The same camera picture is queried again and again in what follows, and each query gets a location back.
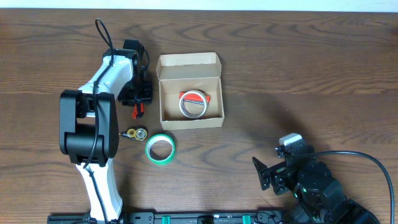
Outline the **red utility knife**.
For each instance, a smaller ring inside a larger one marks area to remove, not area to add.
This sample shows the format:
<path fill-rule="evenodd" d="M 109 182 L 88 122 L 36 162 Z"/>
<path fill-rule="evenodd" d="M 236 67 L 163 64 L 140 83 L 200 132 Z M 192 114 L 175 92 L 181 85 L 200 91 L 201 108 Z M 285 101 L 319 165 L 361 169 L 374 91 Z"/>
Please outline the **red utility knife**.
<path fill-rule="evenodd" d="M 136 103 L 132 112 L 132 117 L 134 119 L 140 119 L 144 115 L 144 104 Z"/>

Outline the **white tape roll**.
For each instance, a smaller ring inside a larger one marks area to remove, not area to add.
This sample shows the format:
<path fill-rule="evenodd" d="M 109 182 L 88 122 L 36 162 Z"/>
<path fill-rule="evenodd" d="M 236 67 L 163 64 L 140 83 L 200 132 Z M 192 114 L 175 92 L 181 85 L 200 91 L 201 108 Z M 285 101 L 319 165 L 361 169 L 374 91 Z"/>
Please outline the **white tape roll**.
<path fill-rule="evenodd" d="M 193 114 L 193 113 L 188 112 L 188 110 L 186 109 L 186 107 L 184 105 L 183 98 L 184 98 L 185 95 L 190 94 L 190 93 L 196 94 L 196 95 L 200 96 L 203 99 L 203 101 L 204 101 L 203 109 L 202 109 L 202 111 L 200 113 Z M 182 96 L 182 98 L 179 99 L 179 104 L 178 105 L 179 105 L 179 108 L 180 108 L 180 111 L 182 112 L 182 114 L 184 116 L 186 116 L 188 118 L 192 118 L 192 119 L 200 118 L 201 116 L 203 116 L 205 114 L 205 112 L 208 109 L 208 103 L 206 102 L 205 94 L 200 92 L 200 91 L 198 91 L 198 90 L 187 91 L 186 94 L 184 94 Z"/>

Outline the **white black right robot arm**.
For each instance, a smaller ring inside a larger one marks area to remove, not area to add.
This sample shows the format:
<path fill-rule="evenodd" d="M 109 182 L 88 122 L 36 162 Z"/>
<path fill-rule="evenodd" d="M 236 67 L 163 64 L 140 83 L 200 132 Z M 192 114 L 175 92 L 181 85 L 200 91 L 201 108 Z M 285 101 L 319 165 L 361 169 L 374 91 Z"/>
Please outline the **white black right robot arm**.
<path fill-rule="evenodd" d="M 277 152 L 284 161 L 272 167 L 255 157 L 252 161 L 262 190 L 273 188 L 276 195 L 291 192 L 297 199 L 280 223 L 379 223 L 369 210 L 346 197 L 326 164 L 316 160 L 313 146 L 281 146 Z"/>

